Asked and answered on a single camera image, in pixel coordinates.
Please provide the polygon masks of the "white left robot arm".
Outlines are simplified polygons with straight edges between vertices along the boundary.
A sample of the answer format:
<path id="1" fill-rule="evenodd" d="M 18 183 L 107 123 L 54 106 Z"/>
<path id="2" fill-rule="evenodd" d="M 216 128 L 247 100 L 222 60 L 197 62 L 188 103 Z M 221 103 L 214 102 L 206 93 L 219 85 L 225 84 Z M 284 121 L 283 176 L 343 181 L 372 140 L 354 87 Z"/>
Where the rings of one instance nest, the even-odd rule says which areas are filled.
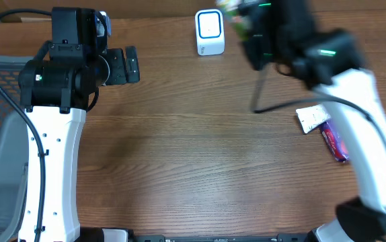
<path id="1" fill-rule="evenodd" d="M 55 7 L 52 38 L 20 71 L 20 104 L 28 126 L 28 181 L 18 240 L 119 241 L 132 233 L 85 228 L 76 203 L 81 133 L 104 85 L 140 79 L 133 46 L 108 48 L 110 18 L 103 11 Z"/>

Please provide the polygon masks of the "white tube gold cap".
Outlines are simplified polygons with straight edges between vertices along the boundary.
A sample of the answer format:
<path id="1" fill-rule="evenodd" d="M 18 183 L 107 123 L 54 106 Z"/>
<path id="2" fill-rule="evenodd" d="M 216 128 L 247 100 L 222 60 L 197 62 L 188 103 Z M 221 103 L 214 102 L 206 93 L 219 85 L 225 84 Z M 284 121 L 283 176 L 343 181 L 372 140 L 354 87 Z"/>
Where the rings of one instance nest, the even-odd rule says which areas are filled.
<path id="1" fill-rule="evenodd" d="M 308 134 L 331 118 L 327 110 L 321 104 L 296 109 L 296 114 L 305 134 Z"/>

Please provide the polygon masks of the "red floral pantyliner pack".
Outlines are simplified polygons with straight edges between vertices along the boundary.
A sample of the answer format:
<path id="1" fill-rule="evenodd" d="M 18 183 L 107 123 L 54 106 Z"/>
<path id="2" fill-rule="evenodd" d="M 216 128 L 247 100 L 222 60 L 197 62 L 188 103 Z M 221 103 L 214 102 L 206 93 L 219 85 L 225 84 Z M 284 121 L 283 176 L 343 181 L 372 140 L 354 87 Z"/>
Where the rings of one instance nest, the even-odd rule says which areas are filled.
<path id="1" fill-rule="evenodd" d="M 340 138 L 340 135 L 332 122 L 332 119 L 329 119 L 320 124 L 319 130 L 335 160 L 341 163 L 347 162 L 348 150 L 343 140 Z"/>

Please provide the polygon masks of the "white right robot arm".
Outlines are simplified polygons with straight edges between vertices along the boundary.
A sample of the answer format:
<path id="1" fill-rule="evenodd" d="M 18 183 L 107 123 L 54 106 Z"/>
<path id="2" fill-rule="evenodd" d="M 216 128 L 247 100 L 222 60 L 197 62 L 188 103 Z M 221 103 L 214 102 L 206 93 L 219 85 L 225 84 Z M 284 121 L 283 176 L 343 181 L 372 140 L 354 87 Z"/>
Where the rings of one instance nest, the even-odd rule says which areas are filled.
<path id="1" fill-rule="evenodd" d="M 315 92 L 349 154 L 359 195 L 308 241 L 376 241 L 386 236 L 386 115 L 375 76 L 350 32 L 320 31 L 305 1 L 242 1 L 243 43 L 253 67 L 273 62 Z"/>

